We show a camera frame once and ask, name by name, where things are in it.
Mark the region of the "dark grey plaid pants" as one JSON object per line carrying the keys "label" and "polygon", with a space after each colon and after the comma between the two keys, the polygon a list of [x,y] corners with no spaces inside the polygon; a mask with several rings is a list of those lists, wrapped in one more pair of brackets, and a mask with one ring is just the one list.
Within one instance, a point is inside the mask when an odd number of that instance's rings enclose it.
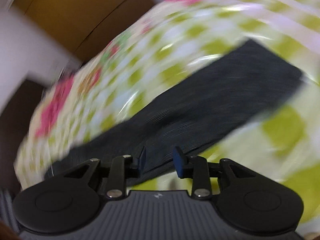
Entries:
{"label": "dark grey plaid pants", "polygon": [[274,110],[302,83],[302,71],[253,40],[198,70],[157,96],[129,120],[74,147],[48,168],[58,175],[91,158],[102,163],[146,150],[142,174],[133,186],[174,168],[172,151],[196,155],[256,115]]}

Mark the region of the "brown wooden wardrobe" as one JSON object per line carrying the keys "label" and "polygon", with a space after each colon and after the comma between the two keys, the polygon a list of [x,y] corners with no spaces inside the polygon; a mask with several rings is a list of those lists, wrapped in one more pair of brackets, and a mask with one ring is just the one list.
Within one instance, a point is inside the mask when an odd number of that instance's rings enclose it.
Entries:
{"label": "brown wooden wardrobe", "polygon": [[14,0],[13,6],[82,62],[97,55],[156,0]]}

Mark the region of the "green checkered floral bedspread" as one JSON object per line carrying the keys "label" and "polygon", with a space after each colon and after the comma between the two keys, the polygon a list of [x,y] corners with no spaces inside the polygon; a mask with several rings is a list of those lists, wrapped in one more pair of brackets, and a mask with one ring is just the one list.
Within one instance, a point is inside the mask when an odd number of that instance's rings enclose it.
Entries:
{"label": "green checkered floral bedspread", "polygon": [[203,152],[234,159],[297,191],[299,232],[319,235],[319,0],[165,0],[114,38],[35,110],[18,150],[23,189],[54,161],[132,117],[188,75],[253,39],[304,74],[301,89]]}

